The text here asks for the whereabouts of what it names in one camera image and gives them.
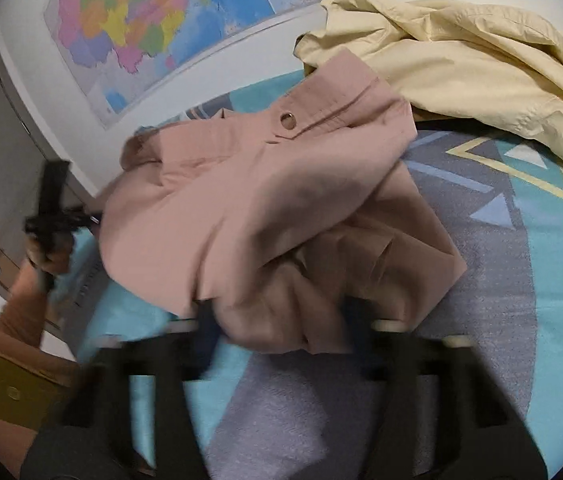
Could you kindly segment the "left hand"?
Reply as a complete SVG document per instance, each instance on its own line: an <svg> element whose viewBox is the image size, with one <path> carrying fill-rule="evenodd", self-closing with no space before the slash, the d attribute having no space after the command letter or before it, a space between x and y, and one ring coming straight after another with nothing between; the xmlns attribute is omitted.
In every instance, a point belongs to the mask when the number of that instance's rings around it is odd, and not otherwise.
<svg viewBox="0 0 563 480"><path fill-rule="evenodd" d="M67 274L74 248L74 237L71 233L54 235L54 245L50 252L44 252L39 240L34 235L28 235L26 241L26 255L35 269L52 275Z"/></svg>

